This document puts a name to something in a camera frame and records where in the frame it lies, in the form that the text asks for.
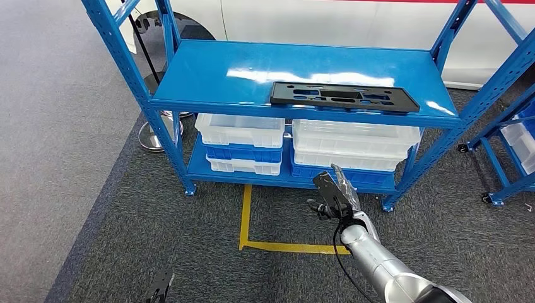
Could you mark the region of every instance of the shelf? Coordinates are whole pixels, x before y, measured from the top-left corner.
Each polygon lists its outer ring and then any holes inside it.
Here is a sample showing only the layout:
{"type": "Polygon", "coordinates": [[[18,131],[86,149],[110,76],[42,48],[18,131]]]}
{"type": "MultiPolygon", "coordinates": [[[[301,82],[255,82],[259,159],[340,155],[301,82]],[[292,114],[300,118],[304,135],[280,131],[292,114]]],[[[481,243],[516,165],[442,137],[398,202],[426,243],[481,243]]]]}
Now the shelf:
{"type": "MultiPolygon", "coordinates": [[[[515,153],[515,151],[513,150],[513,148],[509,145],[509,143],[507,143],[507,140],[505,139],[505,137],[503,136],[502,132],[501,131],[498,131],[497,132],[497,136],[500,138],[500,140],[502,141],[502,145],[503,145],[503,148],[505,149],[505,151],[507,152],[507,154],[509,155],[509,157],[511,158],[511,161],[513,162],[513,164],[515,165],[515,168],[517,169],[518,173],[520,174],[521,177],[525,177],[527,176],[527,173],[526,171],[524,170],[524,168],[522,167],[522,162],[520,161],[520,159],[518,159],[517,157],[517,154],[515,153]]],[[[529,186],[526,191],[535,191],[535,184],[529,186]]]]}
{"type": "MultiPolygon", "coordinates": [[[[290,144],[291,139],[285,138],[280,175],[257,175],[251,172],[215,172],[211,170],[210,163],[206,160],[206,150],[201,144],[201,136],[199,135],[189,160],[187,175],[191,179],[199,181],[316,189],[312,180],[291,175],[290,144]]],[[[392,194],[396,192],[396,183],[393,176],[381,186],[358,183],[353,185],[359,193],[392,194]]]]}
{"type": "Polygon", "coordinates": [[[183,40],[150,103],[189,112],[423,127],[461,121],[425,50],[183,40]],[[402,87],[420,111],[272,106],[274,81],[402,87]]]}

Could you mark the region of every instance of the blue shelf cart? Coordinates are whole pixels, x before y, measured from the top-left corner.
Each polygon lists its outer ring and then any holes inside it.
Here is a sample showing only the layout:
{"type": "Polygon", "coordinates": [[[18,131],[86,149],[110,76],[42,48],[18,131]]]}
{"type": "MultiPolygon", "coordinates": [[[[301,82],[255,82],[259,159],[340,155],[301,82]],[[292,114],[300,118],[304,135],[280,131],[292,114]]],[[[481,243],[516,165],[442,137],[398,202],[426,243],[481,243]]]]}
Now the blue shelf cart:
{"type": "Polygon", "coordinates": [[[535,116],[527,116],[520,119],[513,119],[518,113],[522,112],[530,104],[535,104],[535,84],[528,88],[517,100],[515,100],[505,111],[503,111],[493,122],[487,125],[477,136],[474,137],[465,145],[459,145],[460,152],[474,151],[479,146],[485,149],[485,152],[494,167],[494,170],[498,174],[498,180],[502,184],[503,188],[495,193],[483,193],[481,199],[485,203],[492,203],[495,206],[502,206],[503,201],[514,194],[521,191],[535,191],[535,172],[527,174],[520,160],[518,159],[514,150],[509,146],[507,140],[503,136],[500,129],[504,126],[508,126],[515,123],[522,123],[526,121],[533,121],[535,116]],[[511,158],[514,167],[516,168],[519,178],[511,183],[505,172],[503,171],[498,158],[494,154],[492,147],[489,143],[490,139],[494,136],[500,138],[505,151],[511,158]]]}
{"type": "Polygon", "coordinates": [[[529,35],[499,1],[487,5],[518,43],[518,47],[485,86],[457,113],[440,74],[449,47],[477,0],[460,1],[430,50],[335,47],[180,38],[169,0],[156,0],[162,21],[168,69],[155,94],[150,94],[119,31],[139,0],[127,0],[112,13],[104,0],[82,0],[119,67],[141,110],[155,130],[170,162],[193,195],[194,181],[218,181],[266,186],[314,188],[291,175],[285,141],[281,173],[263,176],[250,173],[213,172],[205,150],[197,140],[189,164],[182,158],[182,142],[175,124],[165,131],[158,114],[171,110],[174,121],[180,111],[235,114],[294,119],[365,122],[444,129],[439,139],[416,162],[418,145],[409,150],[402,179],[380,186],[354,184],[364,193],[386,197],[382,208],[392,211],[401,196],[452,146],[535,59],[535,31],[529,35]],[[403,87],[420,105],[419,112],[395,114],[376,110],[345,110],[313,106],[271,106],[274,81],[338,83],[403,87]]]}

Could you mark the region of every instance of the yellow floor tape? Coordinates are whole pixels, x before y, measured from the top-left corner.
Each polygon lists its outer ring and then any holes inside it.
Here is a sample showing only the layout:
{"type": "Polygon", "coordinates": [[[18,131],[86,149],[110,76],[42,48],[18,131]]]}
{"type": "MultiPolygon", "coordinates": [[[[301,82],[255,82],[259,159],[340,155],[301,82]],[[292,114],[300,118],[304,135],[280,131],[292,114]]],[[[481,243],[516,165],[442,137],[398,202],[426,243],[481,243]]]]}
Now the yellow floor tape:
{"type": "Polygon", "coordinates": [[[240,226],[240,241],[238,249],[242,250],[249,240],[249,220],[250,220],[250,192],[251,185],[244,186],[244,205],[242,207],[242,224],[240,226]]]}
{"type": "MultiPolygon", "coordinates": [[[[242,207],[242,223],[240,225],[240,238],[238,249],[244,246],[263,249],[265,251],[278,251],[284,253],[305,253],[305,254],[334,254],[332,245],[312,245],[312,244],[292,244],[274,242],[249,241],[249,221],[250,221],[251,185],[244,186],[244,204],[242,207]]],[[[336,246],[338,254],[350,254],[343,246],[336,246]]]]}

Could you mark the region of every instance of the stacked storage bin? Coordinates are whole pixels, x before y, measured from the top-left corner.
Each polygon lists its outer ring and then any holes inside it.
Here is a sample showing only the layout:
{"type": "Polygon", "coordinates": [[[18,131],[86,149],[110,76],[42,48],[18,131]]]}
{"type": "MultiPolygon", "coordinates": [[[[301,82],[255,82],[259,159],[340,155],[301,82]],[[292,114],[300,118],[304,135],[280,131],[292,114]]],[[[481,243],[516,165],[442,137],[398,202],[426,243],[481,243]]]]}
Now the stacked storage bin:
{"type": "MultiPolygon", "coordinates": [[[[514,119],[535,116],[535,103],[529,104],[514,119]]],[[[527,174],[535,172],[535,119],[511,124],[501,129],[527,174]]]]}
{"type": "Polygon", "coordinates": [[[391,178],[407,150],[420,142],[418,128],[381,124],[295,119],[292,133],[294,177],[313,177],[334,163],[351,182],[367,184],[391,178]]]}
{"type": "Polygon", "coordinates": [[[199,114],[195,128],[212,170],[280,174],[284,119],[199,114]]]}

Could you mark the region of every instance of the black cable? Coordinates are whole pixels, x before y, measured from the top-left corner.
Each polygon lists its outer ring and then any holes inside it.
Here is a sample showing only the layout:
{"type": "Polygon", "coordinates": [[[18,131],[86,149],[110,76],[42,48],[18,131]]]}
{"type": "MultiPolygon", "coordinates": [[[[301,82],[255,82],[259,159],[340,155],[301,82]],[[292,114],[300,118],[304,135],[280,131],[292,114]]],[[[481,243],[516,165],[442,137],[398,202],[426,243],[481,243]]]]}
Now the black cable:
{"type": "Polygon", "coordinates": [[[143,39],[141,38],[141,34],[139,33],[138,26],[136,25],[134,18],[132,18],[132,14],[128,15],[128,20],[130,20],[130,24],[132,25],[132,28],[134,29],[134,33],[136,33],[136,38],[138,38],[139,45],[141,46],[141,49],[143,50],[143,54],[145,55],[145,59],[147,60],[147,63],[149,64],[154,80],[156,80],[156,83],[160,85],[160,78],[158,77],[156,70],[154,69],[154,65],[152,65],[152,60],[150,59],[149,53],[147,52],[145,43],[143,43],[143,39]]]}
{"type": "Polygon", "coordinates": [[[364,298],[366,298],[370,303],[375,303],[375,301],[372,300],[372,298],[364,292],[364,290],[358,286],[353,278],[350,276],[346,268],[344,267],[344,264],[342,264],[342,260],[340,259],[340,255],[338,254],[338,248],[336,247],[336,235],[340,231],[340,227],[342,227],[342,207],[340,206],[340,202],[338,199],[334,198],[334,201],[336,202],[336,206],[338,207],[338,213],[340,214],[340,219],[338,221],[338,226],[334,230],[334,234],[332,235],[332,246],[334,247],[334,254],[336,255],[336,259],[338,260],[338,264],[340,264],[340,267],[342,267],[342,270],[344,271],[344,274],[350,279],[351,284],[358,290],[359,293],[361,293],[364,298]]]}

